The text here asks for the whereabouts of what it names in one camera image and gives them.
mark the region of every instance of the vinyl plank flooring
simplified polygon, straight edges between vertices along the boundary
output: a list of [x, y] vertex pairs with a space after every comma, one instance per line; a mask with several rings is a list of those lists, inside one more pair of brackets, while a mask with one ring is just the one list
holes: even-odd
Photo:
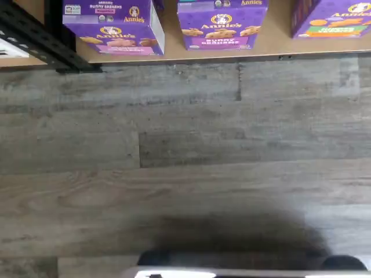
[[57, 258], [1, 259], [1, 278], [58, 278]]
[[118, 278], [125, 269], [136, 266], [138, 258], [138, 255], [60, 258], [59, 278]]
[[0, 114], [0, 174], [138, 168], [138, 140], [100, 111]]
[[358, 58], [241, 63], [243, 101], [346, 96], [358, 98]]
[[120, 67], [83, 75], [12, 72], [0, 76], [0, 113], [195, 104], [240, 98], [237, 64]]
[[367, 105], [348, 98], [156, 109], [138, 116], [141, 167], [371, 156]]
[[367, 254], [370, 166], [307, 160], [3, 175], [0, 256], [154, 247]]
[[371, 57], [367, 54], [359, 54], [359, 84], [361, 87], [361, 100], [371, 96]]

